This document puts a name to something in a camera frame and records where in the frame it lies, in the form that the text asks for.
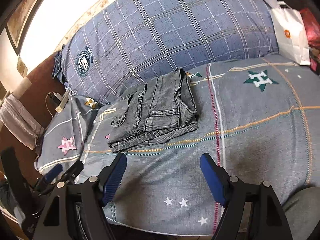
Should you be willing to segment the grey denim pants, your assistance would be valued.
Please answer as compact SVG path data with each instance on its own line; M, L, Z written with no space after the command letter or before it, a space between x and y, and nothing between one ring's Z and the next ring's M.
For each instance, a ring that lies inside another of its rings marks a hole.
M108 146L113 152L162 144L198 128L196 102L181 68L128 88L112 106Z

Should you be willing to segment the grey hanging cloth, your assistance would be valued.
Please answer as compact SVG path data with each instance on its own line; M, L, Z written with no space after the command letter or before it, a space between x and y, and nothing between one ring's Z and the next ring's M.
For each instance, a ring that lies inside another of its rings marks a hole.
M12 94L1 105L1 122L24 146L33 150L44 128Z

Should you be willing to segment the red plastic bag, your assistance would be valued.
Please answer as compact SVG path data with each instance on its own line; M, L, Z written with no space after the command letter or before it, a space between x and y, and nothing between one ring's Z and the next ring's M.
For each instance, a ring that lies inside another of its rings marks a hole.
M316 75L319 75L319 23L309 8L302 9L300 14L303 19L309 44L311 59L310 69Z

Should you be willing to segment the blue plaid pillow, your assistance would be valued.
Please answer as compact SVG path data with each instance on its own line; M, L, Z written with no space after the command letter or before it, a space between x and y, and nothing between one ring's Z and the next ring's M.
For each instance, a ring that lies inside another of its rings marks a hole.
M54 57L52 77L99 103L167 74L278 51L277 0L116 0Z

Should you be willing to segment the framed wall picture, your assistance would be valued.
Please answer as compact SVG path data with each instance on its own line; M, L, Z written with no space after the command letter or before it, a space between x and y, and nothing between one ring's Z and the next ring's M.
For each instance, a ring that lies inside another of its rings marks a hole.
M19 55L29 26L43 0L22 0L6 23L9 41Z

